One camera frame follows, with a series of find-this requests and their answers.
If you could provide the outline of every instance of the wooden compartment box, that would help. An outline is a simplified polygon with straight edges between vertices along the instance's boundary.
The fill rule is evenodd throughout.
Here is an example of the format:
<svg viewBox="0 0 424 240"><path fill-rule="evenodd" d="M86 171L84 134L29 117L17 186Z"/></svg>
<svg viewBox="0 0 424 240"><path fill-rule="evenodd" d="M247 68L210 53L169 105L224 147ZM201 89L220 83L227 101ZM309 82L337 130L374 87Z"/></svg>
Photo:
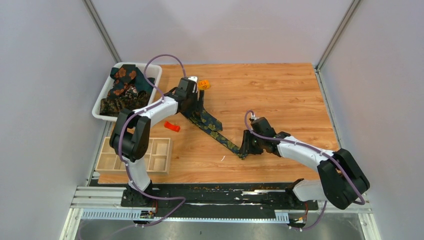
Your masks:
<svg viewBox="0 0 424 240"><path fill-rule="evenodd" d="M109 146L110 137L105 137L97 160L95 171L99 174L126 175L125 165ZM151 137L148 139L144 163L148 174L169 174L172 141L170 138Z"/></svg>

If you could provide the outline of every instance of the red object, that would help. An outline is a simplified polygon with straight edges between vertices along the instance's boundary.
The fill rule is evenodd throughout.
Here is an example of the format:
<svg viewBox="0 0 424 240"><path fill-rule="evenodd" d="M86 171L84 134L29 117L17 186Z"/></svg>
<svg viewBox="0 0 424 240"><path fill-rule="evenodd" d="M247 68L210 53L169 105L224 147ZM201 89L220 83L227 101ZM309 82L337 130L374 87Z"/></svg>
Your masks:
<svg viewBox="0 0 424 240"><path fill-rule="evenodd" d="M180 129L181 129L180 126L173 125L169 121L166 121L163 126L167 129L171 129L172 131L175 131L175 132L179 132Z"/></svg>

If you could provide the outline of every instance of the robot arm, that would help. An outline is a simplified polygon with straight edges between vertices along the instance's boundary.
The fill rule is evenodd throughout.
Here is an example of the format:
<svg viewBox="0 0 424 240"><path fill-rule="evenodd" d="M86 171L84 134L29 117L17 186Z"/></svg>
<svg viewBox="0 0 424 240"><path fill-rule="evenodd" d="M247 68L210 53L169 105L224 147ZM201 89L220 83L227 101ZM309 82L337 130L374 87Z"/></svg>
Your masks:
<svg viewBox="0 0 424 240"><path fill-rule="evenodd" d="M129 117L138 113L129 123L128 128L134 128L134 133L125 131L122 138L122 158L125 160L127 170L130 171L133 182L129 185L136 189L136 184L142 191L151 183L147 174L144 155L149 145L150 128L161 120L189 110L196 105L198 89L197 78L181 78L178 87L165 94L164 99L152 109L144 108L134 111L124 109L118 115L115 127L110 136L109 145L115 149L118 154L118 145L122 128Z"/></svg>
<svg viewBox="0 0 424 240"><path fill-rule="evenodd" d="M298 179L287 189L300 201L328 200L335 207L346 209L358 198L346 178L338 172L340 169L326 156L339 163L360 194L370 188L368 179L349 151L343 148L338 151L321 149L299 141L287 132L277 134L264 117L253 117L250 120L256 134L285 141L259 138L245 130L241 146L243 153L261 154L266 150L279 157L293 159L318 172L320 180Z"/></svg>

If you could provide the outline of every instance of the white wall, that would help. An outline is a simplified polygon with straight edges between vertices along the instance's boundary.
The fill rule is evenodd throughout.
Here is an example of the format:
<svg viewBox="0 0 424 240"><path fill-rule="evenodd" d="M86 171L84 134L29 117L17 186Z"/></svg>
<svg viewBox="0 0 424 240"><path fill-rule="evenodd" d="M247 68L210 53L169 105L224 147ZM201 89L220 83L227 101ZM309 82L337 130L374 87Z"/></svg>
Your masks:
<svg viewBox="0 0 424 240"><path fill-rule="evenodd" d="M93 166L113 66L81 0L0 4L0 239L58 239Z"/></svg>
<svg viewBox="0 0 424 240"><path fill-rule="evenodd" d="M424 1L362 2L323 81L382 239L423 239Z"/></svg>
<svg viewBox="0 0 424 240"><path fill-rule="evenodd" d="M123 61L313 63L352 0L93 0ZM175 63L160 58L155 63Z"/></svg>

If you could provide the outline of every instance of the gray floor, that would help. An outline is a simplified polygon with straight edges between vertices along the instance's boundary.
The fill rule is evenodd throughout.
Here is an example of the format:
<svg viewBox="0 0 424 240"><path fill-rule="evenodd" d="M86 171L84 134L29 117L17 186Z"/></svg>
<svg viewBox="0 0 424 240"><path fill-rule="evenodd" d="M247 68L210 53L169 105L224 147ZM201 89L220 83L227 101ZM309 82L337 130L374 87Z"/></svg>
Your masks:
<svg viewBox="0 0 424 240"><path fill-rule="evenodd" d="M317 214L310 213L312 224ZM162 222L131 227L111 237L120 228L132 225L126 220L85 220L80 225L83 240L365 240L357 214L328 213L312 230L296 232L274 223Z"/></svg>

